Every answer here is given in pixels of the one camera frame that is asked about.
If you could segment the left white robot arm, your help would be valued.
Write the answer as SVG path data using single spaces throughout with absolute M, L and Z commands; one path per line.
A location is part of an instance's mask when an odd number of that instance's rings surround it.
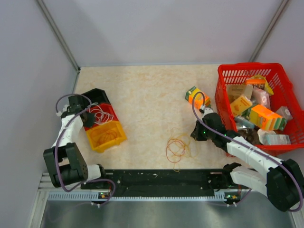
M 92 101 L 81 94 L 64 95 L 55 104 L 61 128 L 43 157 L 53 186 L 66 192 L 87 182 L 97 188 L 108 182 L 104 168 L 100 164 L 87 165 L 76 144 L 81 129 L 94 124 L 94 116 L 88 112 L 91 105 Z

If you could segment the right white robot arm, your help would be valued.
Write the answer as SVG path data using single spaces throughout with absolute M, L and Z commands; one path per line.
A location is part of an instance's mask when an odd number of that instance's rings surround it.
M 196 118 L 193 131 L 197 141 L 211 140 L 230 155 L 238 157 L 250 169 L 238 165 L 222 175 L 227 188 L 243 185 L 268 198 L 280 211 L 298 212 L 304 205 L 304 177 L 298 163 L 281 160 L 247 142 L 232 130 L 226 130 L 217 113 L 208 109 Z

